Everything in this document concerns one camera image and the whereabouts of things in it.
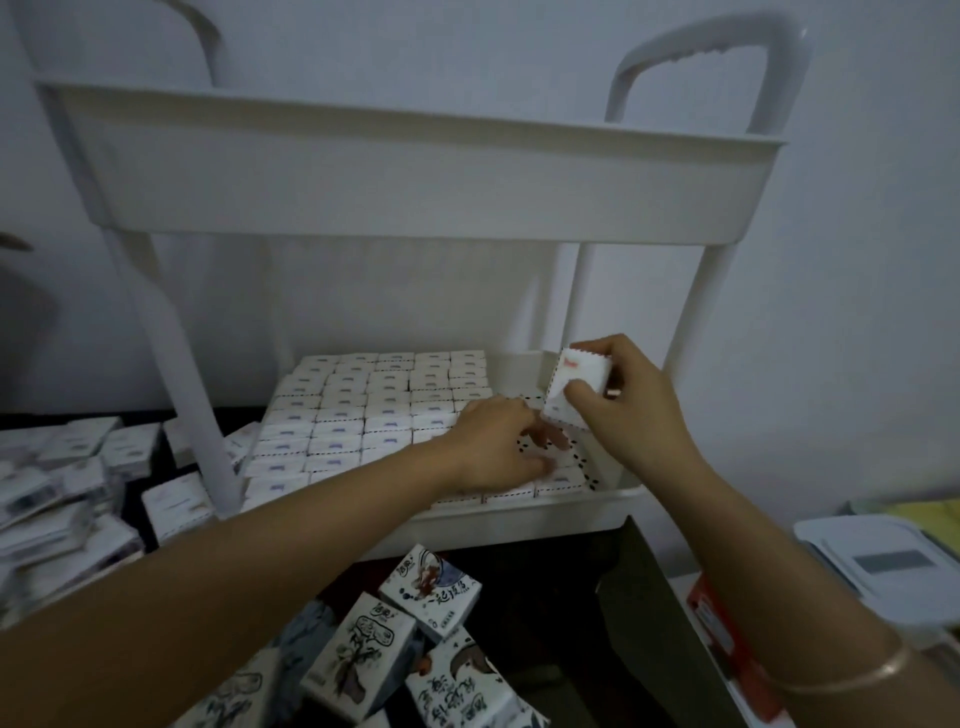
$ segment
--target gold bracelet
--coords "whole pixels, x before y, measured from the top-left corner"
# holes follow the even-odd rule
[[[869,688],[876,683],[893,677],[907,664],[907,661],[910,659],[910,652],[910,645],[901,637],[900,648],[894,653],[893,657],[877,669],[872,669],[870,672],[865,672],[862,675],[857,675],[856,677],[851,677],[846,680],[837,680],[832,683],[824,683],[823,685],[791,685],[790,683],[784,683],[777,678],[771,677],[762,667],[760,670],[767,679],[767,682],[780,688],[784,692],[792,692],[795,695],[836,695],[839,692],[850,692]]]

